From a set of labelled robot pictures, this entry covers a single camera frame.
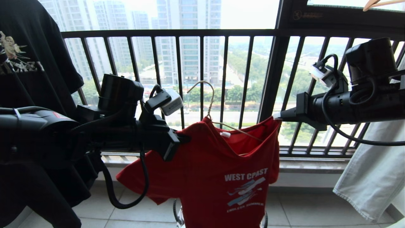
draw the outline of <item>balcony railing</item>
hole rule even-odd
[[[75,31],[75,32],[63,32],[62,36],[65,39],[70,38],[79,38],[81,39],[81,43],[83,45],[84,53],[87,58],[88,65],[90,67],[91,75],[94,80],[97,92],[100,92],[100,82],[99,78],[96,74],[96,69],[93,64],[93,58],[89,50],[89,45],[87,43],[87,39],[92,37],[101,37],[104,40],[105,48],[107,51],[107,55],[109,58],[109,63],[111,66],[111,73],[117,74],[117,68],[114,61],[114,56],[111,48],[111,44],[109,42],[110,37],[123,37],[128,42],[129,47],[129,54],[132,61],[132,68],[135,75],[135,80],[140,81],[139,78],[139,69],[137,66],[136,55],[134,52],[134,43],[132,41],[133,37],[150,37],[152,50],[153,50],[153,60],[155,65],[156,71],[156,81],[158,84],[162,84],[159,72],[159,59],[157,55],[157,45],[156,45],[156,38],[158,37],[174,37],[175,38],[175,46],[176,46],[176,53],[177,53],[177,76],[178,76],[178,87],[180,96],[183,98],[183,82],[182,82],[182,71],[181,71],[181,52],[180,52],[180,38],[181,37],[199,37],[200,38],[200,47],[199,47],[199,55],[200,55],[200,72],[199,72],[199,79],[204,80],[204,38],[205,37],[224,37],[224,54],[223,54],[223,69],[222,69],[222,87],[221,87],[221,103],[220,103],[220,117],[219,121],[224,121],[224,107],[225,107],[225,91],[226,91],[226,74],[227,74],[227,61],[228,61],[228,46],[229,46],[229,38],[230,37],[240,37],[245,36],[249,37],[249,45],[248,45],[248,52],[247,52],[247,65],[246,71],[244,72],[244,86],[243,86],[243,93],[242,93],[242,101],[241,101],[241,109],[240,109],[240,116],[239,116],[239,128],[242,127],[243,123],[243,115],[246,103],[246,95],[247,95],[247,88],[248,88],[248,81],[249,81],[249,70],[252,60],[252,50],[253,50],[253,43],[255,37],[259,36],[266,36],[272,37],[272,46],[271,51],[269,54],[268,66],[265,75],[265,84],[263,86],[262,98],[260,102],[260,108],[258,111],[258,118],[256,122],[260,122],[269,116],[272,115],[275,105],[276,105],[276,96],[279,89],[280,79],[282,77],[282,71],[285,64],[285,58],[287,54],[287,49],[290,43],[291,37],[299,37],[298,46],[296,49],[296,55],[294,58],[294,62],[292,63],[291,73],[289,75],[288,84],[285,89],[284,99],[281,105],[281,110],[285,110],[288,105],[288,100],[292,92],[294,77],[296,76],[296,72],[298,69],[298,64],[300,61],[300,57],[302,56],[301,52],[303,50],[304,41],[306,37],[323,37],[323,44],[322,48],[318,55],[318,60],[321,60],[327,52],[328,45],[330,40],[334,37],[346,37],[347,44],[345,49],[347,50],[350,48],[355,39],[357,38],[366,38],[366,39],[374,39],[380,37],[389,36],[391,40],[393,40],[392,48],[394,52],[399,53],[396,59],[397,65],[401,62],[404,57],[405,52],[405,45],[403,44],[404,34],[403,30],[399,27],[381,27],[380,29],[376,29],[371,24],[370,25],[347,25],[346,27],[342,25],[336,25],[335,28],[328,28],[327,24],[325,23],[317,23],[310,26],[309,23],[297,23],[291,19],[292,11],[291,8],[294,5],[294,1],[286,1],[287,3],[283,3],[280,7],[279,12],[279,22],[276,26],[276,29],[265,29],[265,30],[106,30],[106,31]],[[342,11],[347,11],[347,15],[350,16],[353,14],[352,9],[340,9]],[[346,59],[341,58],[339,64],[339,70],[343,71],[346,66]],[[312,94],[315,88],[316,81],[314,79],[309,79],[307,92]],[[204,89],[203,85],[200,86],[200,118],[202,119],[204,116]],[[86,97],[81,89],[78,91],[82,104],[87,104]],[[334,146],[333,142],[337,136],[335,131],[332,131],[330,138],[326,145],[324,146],[317,146],[315,141],[319,134],[319,131],[313,130],[313,134],[311,139],[308,141],[306,145],[297,144],[297,137],[299,136],[300,129],[302,127],[302,123],[297,123],[295,126],[294,134],[290,140],[290,145],[281,145],[280,146],[280,155],[283,157],[318,157],[318,158],[350,158],[352,154],[355,152],[356,148],[359,146],[358,143],[353,143],[351,140],[347,140],[344,146]],[[362,138],[367,129],[369,123],[365,124],[356,124],[353,126],[351,131],[351,136],[356,136],[358,138]],[[184,120],[184,109],[181,109],[181,127],[185,127],[185,120]]]

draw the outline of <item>t-shirt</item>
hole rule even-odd
[[[71,93],[83,85],[59,28],[37,0],[0,1],[0,44],[35,106],[74,117]],[[17,108],[15,77],[0,69],[0,106]]]
[[[272,117],[238,131],[216,128],[205,117],[178,132],[191,137],[180,145],[172,161],[164,162],[150,151],[145,156],[149,173],[147,196],[157,204],[180,198],[187,228],[258,228],[264,216],[267,188],[279,173],[280,122]],[[140,160],[126,166],[117,180],[142,193],[144,175]]]

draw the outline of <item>wooden hanger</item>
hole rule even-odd
[[[396,4],[396,3],[401,3],[401,2],[405,2],[405,0],[391,0],[391,1],[387,1],[387,2],[380,2],[378,3],[380,0],[369,0],[366,5],[363,8],[363,11],[367,11],[370,8],[373,7],[377,7],[377,6],[385,6],[385,5],[391,5],[391,4]]]
[[[192,89],[194,89],[194,87],[196,87],[196,85],[198,85],[198,84],[200,84],[200,83],[206,83],[206,84],[208,84],[209,86],[211,86],[211,89],[212,89],[211,102],[210,102],[210,104],[209,104],[209,107],[208,107],[208,114],[207,114],[207,117],[212,121],[210,112],[211,112],[211,108],[212,108],[212,103],[214,102],[214,87],[211,85],[211,83],[209,83],[209,82],[207,82],[207,81],[199,81],[199,82],[197,82],[196,84],[194,84],[193,87],[191,87],[191,89],[189,89],[189,90],[187,91],[187,93],[189,93]],[[257,137],[254,137],[253,135],[251,135],[251,134],[249,134],[249,133],[246,133],[246,132],[241,131],[241,130],[239,130],[239,129],[233,128],[233,127],[231,127],[231,126],[229,126],[229,125],[226,125],[226,124],[224,124],[224,123],[218,123],[218,122],[213,122],[213,121],[212,121],[212,123],[219,124],[219,125],[221,125],[221,124],[222,124],[222,125],[225,125],[225,126],[231,128],[231,129],[234,129],[235,131],[239,131],[240,133],[243,133],[243,134],[245,134],[245,135],[247,135],[247,136],[250,136],[250,137],[252,137],[252,138],[254,138],[254,139],[257,139],[257,140],[259,140],[259,141],[261,141],[261,142],[263,141],[263,140],[261,140],[261,139],[259,139],[259,138],[257,138]]]

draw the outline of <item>high-rise building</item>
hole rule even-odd
[[[130,11],[126,4],[118,0],[101,0],[94,2],[100,30],[133,29]],[[111,49],[118,71],[132,67],[128,40],[125,37],[112,37]]]
[[[92,0],[39,0],[51,17],[63,31],[99,30],[96,12]],[[79,38],[66,39],[66,46],[77,71],[86,80],[92,79],[92,74],[84,54],[83,45]],[[107,52],[101,39],[88,38],[87,43],[92,54],[94,67],[98,77],[109,73]]]
[[[159,29],[219,29],[221,0],[157,0]],[[163,78],[166,83],[178,83],[175,39],[161,37]],[[180,39],[182,81],[199,80],[203,70],[204,80],[219,83],[220,38],[204,40],[204,67],[200,68],[200,41],[198,37]]]
[[[132,21],[134,29],[150,29],[149,16],[144,11],[132,11]],[[152,42],[150,37],[135,37],[137,56],[142,60],[142,64],[147,66],[153,64]]]

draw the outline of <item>black t-shirt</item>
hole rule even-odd
[[[0,44],[36,106],[74,117],[71,93],[83,85],[59,28],[37,0],[0,0]],[[15,77],[0,70],[0,106],[17,108]]]

